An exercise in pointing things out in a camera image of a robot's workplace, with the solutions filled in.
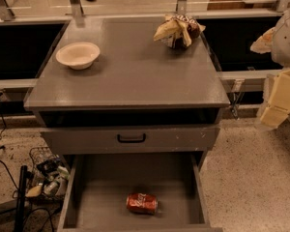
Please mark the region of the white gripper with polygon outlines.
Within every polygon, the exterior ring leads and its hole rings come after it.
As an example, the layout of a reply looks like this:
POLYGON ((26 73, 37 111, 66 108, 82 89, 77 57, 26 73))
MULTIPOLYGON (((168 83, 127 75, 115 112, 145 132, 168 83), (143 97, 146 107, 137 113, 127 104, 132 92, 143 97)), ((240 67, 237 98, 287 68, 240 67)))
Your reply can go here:
MULTIPOLYGON (((274 62, 290 68, 290 8, 283 14, 275 27, 267 30, 250 46, 255 53, 272 52, 274 62)), ((270 95, 260 114, 260 122, 276 129, 290 114, 290 69, 281 71, 273 78, 270 95)))

